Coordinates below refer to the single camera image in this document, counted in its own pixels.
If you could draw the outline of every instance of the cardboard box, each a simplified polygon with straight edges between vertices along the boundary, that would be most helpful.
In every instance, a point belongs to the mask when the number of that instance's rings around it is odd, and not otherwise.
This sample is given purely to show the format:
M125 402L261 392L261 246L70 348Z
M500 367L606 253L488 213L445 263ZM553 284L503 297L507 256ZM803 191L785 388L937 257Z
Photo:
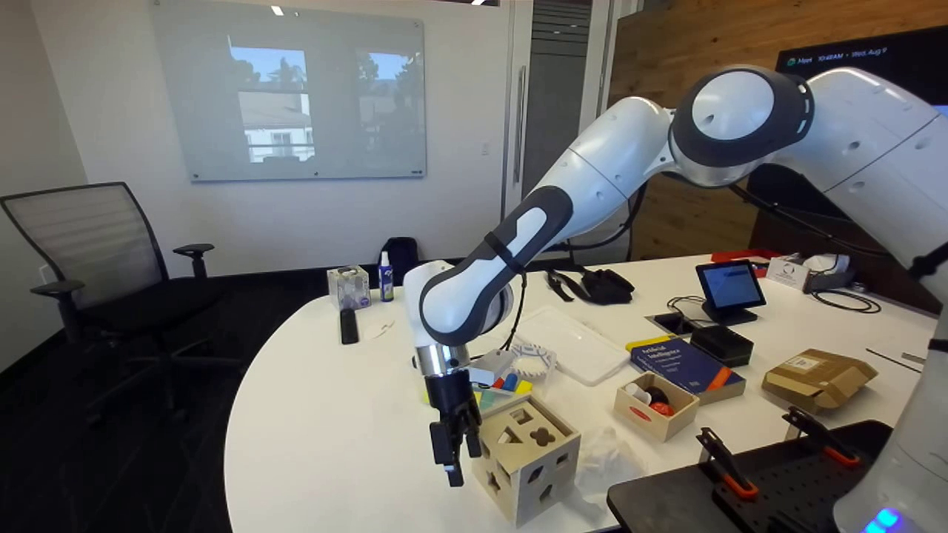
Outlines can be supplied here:
M651 371L677 388L700 398L700 402L717 402L726 398L740 398L745 383L740 373L717 362L710 352L673 337L667 343L651 343L630 351L630 365Z
M581 437L532 398L482 416L479 444L473 478L511 525L560 500L581 456Z
M648 407L648 398L642 398L640 392L648 388L661 388L663 398L673 407L673 416L661 416ZM617 402L614 402L614 416L634 432L642 432L648 438L673 438L676 432L680 432L692 416L700 408L700 398L677 388L676 383L658 376L658 373L642 373L636 380L630 380L627 385L621 385L617 392Z
M831 413L849 402L877 371L860 360L806 351L768 371L762 388L806 408Z

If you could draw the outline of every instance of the shape sorter box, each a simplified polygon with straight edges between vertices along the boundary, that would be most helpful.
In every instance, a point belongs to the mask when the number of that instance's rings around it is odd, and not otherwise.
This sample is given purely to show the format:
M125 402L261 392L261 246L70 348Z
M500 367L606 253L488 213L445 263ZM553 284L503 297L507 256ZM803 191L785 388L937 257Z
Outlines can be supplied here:
M473 478L511 525L548 509L574 481L581 437L520 398L479 420Z
M642 388L661 388L673 407L673 416L661 416L648 407L648 399L640 394ZM700 398L673 385L668 380L658 376L658 373L642 373L630 383L625 383L617 392L617 402L614 413L617 417L634 431L642 432L648 438L673 438L676 432L680 432L692 416L700 408Z

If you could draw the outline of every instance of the wooden cube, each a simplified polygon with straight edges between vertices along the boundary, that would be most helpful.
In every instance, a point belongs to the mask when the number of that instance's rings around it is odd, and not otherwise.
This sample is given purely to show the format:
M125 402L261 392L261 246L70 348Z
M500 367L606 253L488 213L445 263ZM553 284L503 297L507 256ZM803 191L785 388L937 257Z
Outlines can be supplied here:
M574 481L581 437L532 398L488 413L479 441L473 478L511 525L540 516Z

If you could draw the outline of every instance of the black chair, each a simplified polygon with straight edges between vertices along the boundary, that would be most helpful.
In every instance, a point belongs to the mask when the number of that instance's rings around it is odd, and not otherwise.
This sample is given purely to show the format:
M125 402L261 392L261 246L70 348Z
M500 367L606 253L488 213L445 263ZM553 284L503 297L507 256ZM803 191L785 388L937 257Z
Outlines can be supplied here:
M196 351L209 348L202 337L180 340L180 330L199 314L209 314L221 297L203 271L203 253L214 246L175 248L193 260L196 278L168 278L154 232L128 183L40 191L6 195L0 204L55 272L55 281L33 288L33 293L60 303L69 340L98 340L109 352L147 351L147 357L128 360L128 365L143 365L137 373L89 402L89 420L100 420L128 392L157 376L168 416L183 417L178 373L236 365L234 360L199 360Z

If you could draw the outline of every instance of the monitor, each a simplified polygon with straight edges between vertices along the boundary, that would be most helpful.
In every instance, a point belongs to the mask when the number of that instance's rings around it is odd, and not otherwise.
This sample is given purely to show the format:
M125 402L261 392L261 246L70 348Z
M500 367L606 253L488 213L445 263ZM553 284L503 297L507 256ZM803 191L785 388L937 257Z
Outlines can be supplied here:
M763 293L748 260L700 263L697 272L713 323L754 320L745 309L763 306Z

